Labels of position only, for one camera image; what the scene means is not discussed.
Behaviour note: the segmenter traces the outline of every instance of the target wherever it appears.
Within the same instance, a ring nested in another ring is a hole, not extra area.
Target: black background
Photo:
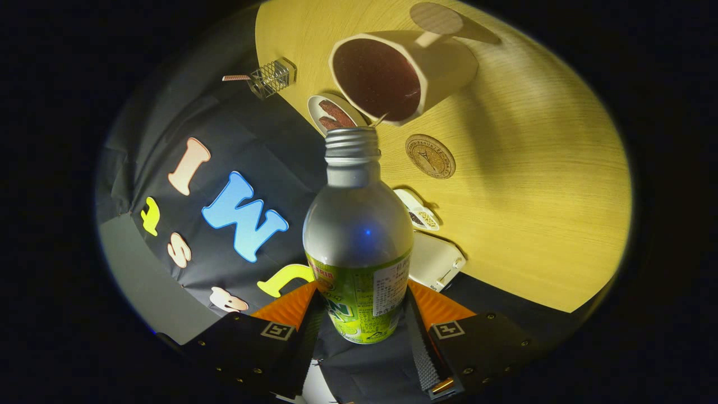
[[[625,137],[638,192],[635,241],[605,304],[484,401],[716,402],[706,243],[715,131],[699,126],[712,113],[707,3],[473,3],[586,78]],[[3,13],[6,212],[19,220],[9,225],[19,243],[5,267],[4,402],[241,402],[135,317],[103,267],[91,207],[96,154],[123,102],[163,60],[240,6],[61,1]]]

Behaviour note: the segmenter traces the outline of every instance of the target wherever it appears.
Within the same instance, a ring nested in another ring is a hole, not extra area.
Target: bottle neck
[[[327,184],[336,188],[362,188],[380,180],[378,162],[352,166],[327,166]]]
[[[327,184],[362,188],[381,178],[376,130],[372,127],[333,129],[327,132]]]

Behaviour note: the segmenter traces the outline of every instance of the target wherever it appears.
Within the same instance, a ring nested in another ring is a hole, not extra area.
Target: gray panel
[[[99,234],[117,286],[154,331],[184,344],[220,319],[163,270],[130,215],[100,225]]]

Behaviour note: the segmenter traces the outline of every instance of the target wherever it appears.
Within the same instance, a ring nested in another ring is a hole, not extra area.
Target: wire basket
[[[259,99],[264,100],[280,92],[296,79],[297,67],[282,58],[253,71],[249,75],[247,84]]]

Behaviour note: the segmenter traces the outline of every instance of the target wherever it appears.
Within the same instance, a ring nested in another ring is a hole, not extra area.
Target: orange pad
[[[316,289],[317,281],[314,280],[260,308],[252,314],[252,317],[295,326],[299,329],[299,325],[302,324],[304,319],[304,313],[307,312],[309,301],[312,299]]]
[[[416,300],[416,305],[419,307],[419,314],[421,314],[421,319],[424,320],[424,327],[426,327],[427,331],[432,324],[441,324],[476,316],[476,313],[468,308],[411,279],[409,280],[409,289],[414,294],[414,300]]]

